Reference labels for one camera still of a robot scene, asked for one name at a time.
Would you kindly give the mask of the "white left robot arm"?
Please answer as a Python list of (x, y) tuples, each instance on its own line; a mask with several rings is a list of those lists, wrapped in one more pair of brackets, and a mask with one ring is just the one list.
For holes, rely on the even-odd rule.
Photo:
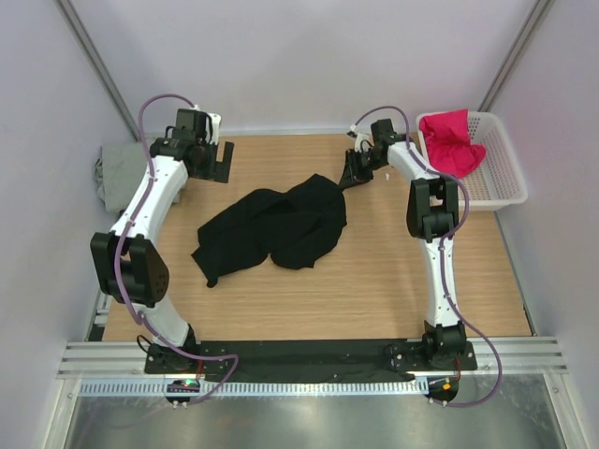
[(147, 167), (121, 217), (90, 242), (101, 291), (124, 304), (156, 345), (168, 348), (166, 362), (180, 374), (197, 366), (197, 344), (193, 328), (168, 296), (169, 270), (156, 245), (171, 204), (189, 179), (228, 181), (234, 145), (219, 141), (221, 121), (199, 107), (179, 109), (164, 136), (142, 144)]

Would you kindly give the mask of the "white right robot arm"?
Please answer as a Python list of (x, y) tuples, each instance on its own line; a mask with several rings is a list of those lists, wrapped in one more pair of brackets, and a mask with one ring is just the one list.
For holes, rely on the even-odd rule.
[(453, 271), (453, 238), (460, 227), (459, 186), (434, 170), (409, 137), (395, 132), (390, 119), (373, 123), (369, 135), (360, 133), (356, 125), (347, 135), (354, 147), (345, 152), (342, 189), (371, 181), (374, 171), (386, 166), (410, 182), (406, 225), (420, 244), (429, 301), (418, 350), (430, 369), (456, 369), (467, 343)]

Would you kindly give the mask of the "black t shirt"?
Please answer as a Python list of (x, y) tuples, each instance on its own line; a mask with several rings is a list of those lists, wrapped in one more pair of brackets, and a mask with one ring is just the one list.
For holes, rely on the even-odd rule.
[(260, 265), (313, 268), (347, 225), (343, 190), (314, 174), (286, 192), (257, 189), (197, 230), (192, 258), (213, 288), (228, 274)]

